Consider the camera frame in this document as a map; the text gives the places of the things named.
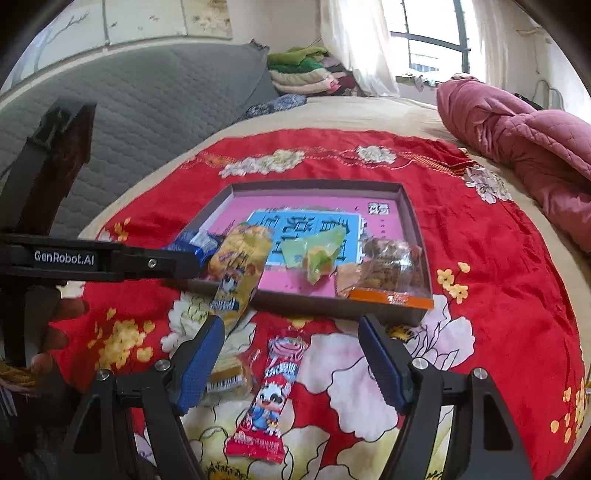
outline snack package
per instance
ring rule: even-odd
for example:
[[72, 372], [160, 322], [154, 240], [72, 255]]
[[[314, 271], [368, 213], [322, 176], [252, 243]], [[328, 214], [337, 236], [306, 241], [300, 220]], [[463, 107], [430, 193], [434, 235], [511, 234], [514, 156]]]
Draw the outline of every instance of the snack package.
[[209, 274], [214, 280], [221, 280], [230, 264], [243, 253], [257, 264], [264, 257], [265, 261], [262, 263], [264, 267], [271, 245], [272, 234], [268, 228], [241, 223], [230, 232], [209, 261]]
[[269, 340], [269, 358], [261, 388], [226, 444], [228, 456], [247, 456], [281, 463], [285, 452], [279, 418], [296, 381], [308, 343], [291, 329]]
[[210, 271], [214, 260], [216, 265], [227, 262], [222, 282], [210, 305], [210, 313], [223, 320], [227, 335], [251, 301], [265, 269], [271, 245], [269, 229], [242, 223], [228, 235], [210, 260]]
[[350, 299], [433, 308], [421, 266], [422, 248], [402, 240], [372, 238], [363, 251], [368, 260], [361, 264], [361, 278]]
[[221, 401], [245, 398], [255, 385], [251, 365], [259, 353], [257, 350], [246, 361], [240, 354], [222, 351], [205, 384], [202, 404], [214, 406]]
[[203, 268], [220, 247], [220, 244], [219, 238], [209, 235], [204, 230], [199, 230], [198, 232], [182, 232], [165, 250], [191, 252], [197, 257]]
[[287, 268], [306, 270], [308, 282], [316, 285], [322, 275], [335, 271], [335, 261], [345, 240], [342, 226], [315, 235], [281, 242], [281, 251]]

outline gray quilted mattress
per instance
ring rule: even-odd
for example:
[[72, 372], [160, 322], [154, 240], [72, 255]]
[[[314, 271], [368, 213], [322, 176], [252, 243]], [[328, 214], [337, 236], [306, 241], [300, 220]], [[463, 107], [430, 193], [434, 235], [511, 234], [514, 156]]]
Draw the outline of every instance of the gray quilted mattress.
[[165, 163], [277, 97], [256, 44], [181, 44], [118, 53], [52, 77], [0, 111], [0, 170], [59, 97], [98, 103], [92, 158], [51, 234], [75, 237]]

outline metal screw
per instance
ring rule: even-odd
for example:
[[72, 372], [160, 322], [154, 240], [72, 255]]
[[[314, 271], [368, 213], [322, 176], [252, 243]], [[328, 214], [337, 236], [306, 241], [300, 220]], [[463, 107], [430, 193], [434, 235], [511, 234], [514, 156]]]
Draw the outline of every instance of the metal screw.
[[488, 378], [488, 372], [483, 368], [475, 368], [473, 373], [478, 380], [486, 380]]
[[98, 372], [96, 373], [96, 379], [99, 382], [104, 382], [107, 378], [109, 378], [110, 374], [111, 374], [110, 370], [105, 370], [105, 369], [98, 370]]
[[158, 360], [154, 364], [154, 368], [159, 372], [166, 372], [170, 368], [170, 361], [166, 359]]
[[418, 370], [426, 370], [429, 366], [429, 362], [427, 362], [424, 358], [415, 358], [413, 360], [413, 367]]

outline blue patterned cloth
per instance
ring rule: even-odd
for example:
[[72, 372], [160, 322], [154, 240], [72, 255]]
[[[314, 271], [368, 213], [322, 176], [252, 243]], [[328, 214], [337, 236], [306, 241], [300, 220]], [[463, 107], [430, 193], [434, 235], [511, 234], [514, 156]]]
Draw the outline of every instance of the blue patterned cloth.
[[245, 118], [253, 118], [255, 116], [269, 115], [269, 113], [282, 112], [283, 110], [291, 110], [297, 106], [305, 105], [308, 99], [304, 95], [296, 95], [290, 93], [288, 95], [280, 96], [275, 100], [266, 103], [259, 103], [258, 105], [250, 107], [246, 111]]

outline blue book cover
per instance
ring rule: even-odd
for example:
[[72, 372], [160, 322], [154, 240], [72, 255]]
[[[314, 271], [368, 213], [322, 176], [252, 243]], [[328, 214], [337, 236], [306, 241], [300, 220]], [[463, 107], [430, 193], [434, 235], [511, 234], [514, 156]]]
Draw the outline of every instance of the blue book cover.
[[337, 225], [345, 228], [346, 235], [336, 265], [361, 261], [359, 238], [363, 219], [357, 213], [329, 210], [257, 210], [247, 220], [251, 225], [262, 225], [273, 231], [274, 247], [267, 265], [285, 265], [281, 242], [326, 232]]

